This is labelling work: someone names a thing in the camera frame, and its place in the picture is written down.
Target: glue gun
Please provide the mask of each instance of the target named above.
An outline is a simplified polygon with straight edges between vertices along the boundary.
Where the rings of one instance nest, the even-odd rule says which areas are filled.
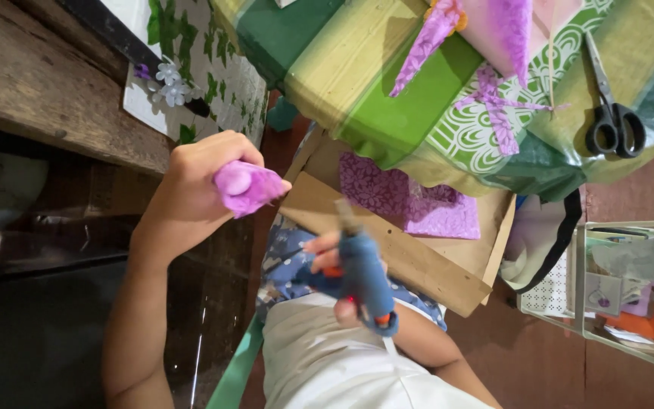
[[[317,274],[297,274],[297,280],[337,299],[347,298],[358,306],[360,321],[373,333],[392,337],[397,332],[397,314],[392,288],[373,239],[357,223],[345,200],[335,201],[341,235],[337,249],[339,268]]]

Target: hand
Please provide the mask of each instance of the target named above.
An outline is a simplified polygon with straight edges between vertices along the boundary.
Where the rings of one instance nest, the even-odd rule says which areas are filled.
[[[131,257],[165,268],[231,219],[212,178],[224,164],[239,159],[264,166],[246,136],[230,130],[174,149],[168,171],[133,231]],[[283,184],[285,192],[291,189],[289,182]]]
[[[322,269],[339,267],[339,243],[340,232],[324,234],[304,243],[304,251],[316,254],[312,262],[312,274]],[[382,268],[387,272],[387,264],[382,261]],[[358,318],[358,306],[352,301],[342,298],[337,300],[333,307],[334,317],[343,328],[357,328],[363,323]]]

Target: wooden table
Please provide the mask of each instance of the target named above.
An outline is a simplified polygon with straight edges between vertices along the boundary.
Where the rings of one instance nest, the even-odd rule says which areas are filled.
[[[55,0],[0,0],[0,130],[162,175],[174,143],[121,108],[127,70]]]

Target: scissors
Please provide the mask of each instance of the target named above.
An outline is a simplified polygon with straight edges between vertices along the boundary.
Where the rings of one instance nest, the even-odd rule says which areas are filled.
[[[634,111],[615,102],[595,40],[590,33],[585,33],[584,38],[600,96],[600,105],[595,107],[595,122],[586,135],[587,149],[595,155],[617,153],[624,159],[637,157],[645,148],[645,126]]]

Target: black scissors handle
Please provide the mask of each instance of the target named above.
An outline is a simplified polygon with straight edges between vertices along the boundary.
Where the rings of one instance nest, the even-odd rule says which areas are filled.
[[[632,143],[629,144],[631,132]],[[604,135],[604,144],[599,134]],[[586,135],[587,149],[595,154],[617,153],[624,159],[637,157],[645,148],[645,126],[630,108],[619,103],[603,104],[595,108],[595,122]]]

